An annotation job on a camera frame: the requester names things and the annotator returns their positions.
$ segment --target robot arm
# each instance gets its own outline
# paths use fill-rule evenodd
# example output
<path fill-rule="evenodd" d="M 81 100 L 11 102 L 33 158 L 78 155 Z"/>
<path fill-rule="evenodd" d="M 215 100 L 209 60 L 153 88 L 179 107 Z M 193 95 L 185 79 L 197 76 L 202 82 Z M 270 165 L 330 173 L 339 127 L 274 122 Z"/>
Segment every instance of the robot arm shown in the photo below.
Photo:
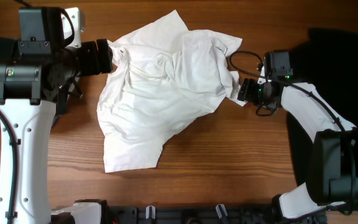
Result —
<path fill-rule="evenodd" d="M 339 118 L 349 139 L 354 138 L 352 130 L 355 125 L 341 117 L 320 97 L 314 85 L 296 83 L 311 91 Z M 278 195 L 273 199 L 277 209 L 277 220 L 296 220 L 316 212 L 335 208 L 345 204 L 350 195 L 350 173 L 344 170 L 348 158 L 341 149 L 340 129 L 328 115 L 327 111 L 314 99 L 296 88 L 283 88 L 281 105 L 301 124 L 314 142 L 314 152 L 310 159 L 307 181 L 291 192 Z M 358 157 L 358 138 L 355 138 L 354 154 Z M 358 198 L 358 174 L 356 176 L 356 197 Z"/>
<path fill-rule="evenodd" d="M 11 139 L 1 122 L 0 223 L 54 223 L 47 192 L 48 142 L 57 104 L 67 100 L 62 89 L 68 80 L 110 72 L 111 53 L 106 39 L 81 43 L 85 27 L 78 8 L 28 7 L 19 15 L 17 56 L 0 63 L 0 112 L 16 136 Z M 81 215 L 76 223 L 97 223 L 101 205 L 86 203 L 54 214 L 75 219 L 74 213 Z"/>
<path fill-rule="evenodd" d="M 245 79 L 238 100 L 258 105 L 257 115 L 271 116 L 282 106 L 306 131 L 313 143 L 306 182 L 273 198 L 276 222 L 297 221 L 314 213 L 358 200 L 358 131 L 316 91 L 314 85 L 296 82 L 289 52 L 268 52 L 259 65 L 259 79 Z M 260 113 L 265 108 L 269 113 Z"/>

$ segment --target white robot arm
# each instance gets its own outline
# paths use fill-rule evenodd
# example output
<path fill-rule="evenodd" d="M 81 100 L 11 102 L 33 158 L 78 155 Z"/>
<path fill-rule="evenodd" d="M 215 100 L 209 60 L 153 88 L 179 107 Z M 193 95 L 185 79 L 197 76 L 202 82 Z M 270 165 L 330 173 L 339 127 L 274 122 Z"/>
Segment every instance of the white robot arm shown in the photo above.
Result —
<path fill-rule="evenodd" d="M 19 57 L 0 63 L 0 114 L 5 120 L 1 121 L 0 223 L 99 223 L 105 215 L 103 201 L 78 202 L 51 215 L 47 160 L 57 103 L 67 99 L 64 88 L 73 82 L 68 80 L 112 70 L 107 40 L 81 43 L 85 26 L 77 7 L 28 7 L 19 14 Z"/>
<path fill-rule="evenodd" d="M 335 116 L 339 118 L 346 131 L 351 131 L 352 128 L 355 127 L 354 124 L 344 119 L 322 99 L 313 84 L 296 83 L 296 85 L 307 91 L 311 91 L 314 96 L 326 104 Z M 316 133 L 319 131 L 325 131 L 327 129 L 340 131 L 332 117 L 328 115 L 327 111 L 319 103 L 296 88 L 291 86 L 284 87 L 281 105 L 296 118 L 312 141 L 314 141 Z M 286 219 L 297 219 L 307 214 L 325 210 L 327 206 L 335 207 L 344 204 L 344 202 L 333 202 L 329 205 L 317 205 L 317 203 L 310 198 L 306 183 L 301 184 L 291 192 L 281 195 L 279 202 L 281 213 Z"/>

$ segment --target cable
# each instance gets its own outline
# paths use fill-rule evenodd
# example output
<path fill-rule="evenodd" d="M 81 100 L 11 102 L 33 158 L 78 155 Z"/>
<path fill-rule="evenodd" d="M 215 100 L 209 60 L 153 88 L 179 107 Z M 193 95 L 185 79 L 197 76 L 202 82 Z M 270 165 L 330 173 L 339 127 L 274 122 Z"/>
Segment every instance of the cable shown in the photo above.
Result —
<path fill-rule="evenodd" d="M 15 1 L 15 2 L 17 2 L 17 3 L 20 3 L 20 4 L 22 4 L 22 5 L 25 6 L 25 7 L 32 7 L 29 3 L 27 3 L 27 2 L 25 2 L 25 1 L 23 1 L 23 0 L 13 0 L 13 1 Z"/>
<path fill-rule="evenodd" d="M 12 184 L 11 184 L 11 196 L 9 199 L 9 209 L 7 211 L 7 223 L 11 224 L 13 223 L 13 218 L 15 218 L 14 215 L 14 206 L 16 201 L 16 188 L 17 188 L 17 175 L 18 175 L 18 166 L 17 166 L 17 141 L 16 141 L 16 135 L 13 131 L 13 128 L 9 121 L 5 118 L 5 116 L 0 112 L 0 120 L 3 123 L 3 125 L 6 128 L 6 131 L 9 135 L 9 141 L 12 146 Z"/>
<path fill-rule="evenodd" d="M 353 203 L 354 203 L 354 200 L 355 200 L 355 197 L 356 197 L 356 192 L 355 192 L 355 189 L 356 189 L 356 162 L 355 162 L 355 159 L 354 159 L 353 148 L 352 148 L 349 140 L 347 139 L 346 131 L 345 131 L 343 125 L 341 124 L 341 121 L 339 120 L 339 118 L 336 117 L 335 114 L 328 108 L 328 106 L 325 103 L 323 103 L 319 98 L 317 98 L 313 94 L 313 92 L 307 91 L 304 88 L 301 88 L 301 87 L 299 87 L 297 85 L 294 85 L 292 83 L 277 80 L 276 78 L 268 78 L 267 76 L 262 76 L 262 75 L 258 75 L 256 73 L 248 72 L 246 70 L 240 69 L 239 67 L 235 66 L 233 64 L 233 62 L 232 62 L 232 57 L 234 55 L 236 55 L 236 54 L 239 54 L 239 53 L 255 55 L 257 58 L 259 58 L 259 60 L 262 61 L 262 59 L 259 57 L 259 55 L 257 55 L 254 52 L 238 50 L 238 51 L 235 51 L 233 54 L 231 54 L 230 57 L 229 57 L 229 63 L 233 68 L 237 69 L 240 72 L 246 73 L 248 75 L 252 75 L 252 76 L 257 77 L 257 78 L 264 78 L 264 79 L 266 79 L 266 82 L 268 82 L 268 80 L 270 80 L 272 82 L 277 82 L 277 83 L 280 83 L 280 84 L 285 85 L 285 86 L 290 86 L 290 87 L 296 88 L 297 90 L 300 90 L 303 93 L 306 93 L 308 96 L 312 97 L 312 99 L 314 99 L 317 103 L 319 103 L 327 111 L 327 113 L 330 115 L 330 117 L 332 117 L 332 119 L 334 120 L 335 124 L 338 125 L 339 129 L 341 130 L 341 136 L 342 136 L 343 140 L 346 143 L 346 148 L 347 148 L 347 151 L 349 153 L 350 160 L 351 160 L 351 196 L 349 198 L 349 206 L 347 208 L 347 212 L 342 212 L 342 211 L 340 211 L 340 212 L 343 215 L 351 215 L 352 212 L 353 212 Z"/>

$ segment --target wrinkled white cloth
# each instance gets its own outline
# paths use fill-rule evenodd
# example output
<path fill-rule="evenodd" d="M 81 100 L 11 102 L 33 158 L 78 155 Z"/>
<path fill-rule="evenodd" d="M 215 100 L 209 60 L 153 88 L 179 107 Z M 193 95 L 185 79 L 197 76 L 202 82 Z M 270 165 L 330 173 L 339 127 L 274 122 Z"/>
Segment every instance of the wrinkled white cloth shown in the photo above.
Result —
<path fill-rule="evenodd" d="M 239 75 L 226 63 L 241 41 L 189 31 L 173 11 L 109 42 L 117 70 L 108 75 L 97 108 L 105 171 L 156 167 L 163 144 L 225 97 L 243 106 L 235 100 Z"/>

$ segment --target wooden table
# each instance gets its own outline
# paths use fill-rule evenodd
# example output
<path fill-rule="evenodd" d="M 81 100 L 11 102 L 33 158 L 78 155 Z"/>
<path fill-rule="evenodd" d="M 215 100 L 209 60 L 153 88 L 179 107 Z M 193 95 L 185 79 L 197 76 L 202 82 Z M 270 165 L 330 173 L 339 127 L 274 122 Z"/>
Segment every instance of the wooden table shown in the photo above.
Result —
<path fill-rule="evenodd" d="M 86 15 L 83 41 L 116 40 L 174 9 L 190 30 L 211 29 L 243 38 L 242 50 L 261 55 L 302 43 L 309 27 L 358 32 L 358 1 L 53 0 L 43 5 L 82 9 Z M 18 7 L 0 0 L 0 36 L 19 37 Z M 239 57 L 236 62 L 244 68 L 256 64 L 250 57 Z M 269 203 L 274 195 L 296 187 L 286 112 L 261 118 L 255 115 L 255 106 L 241 108 L 229 100 L 172 137 L 156 169 L 105 174 L 104 136 L 96 104 L 106 77 L 82 79 L 84 97 L 71 100 L 69 112 L 52 129 L 48 157 L 52 208 L 66 207 L 81 198 L 105 198 L 110 205 L 140 207 Z M 351 217 L 332 212 L 329 221 L 358 223 L 358 212 Z"/>

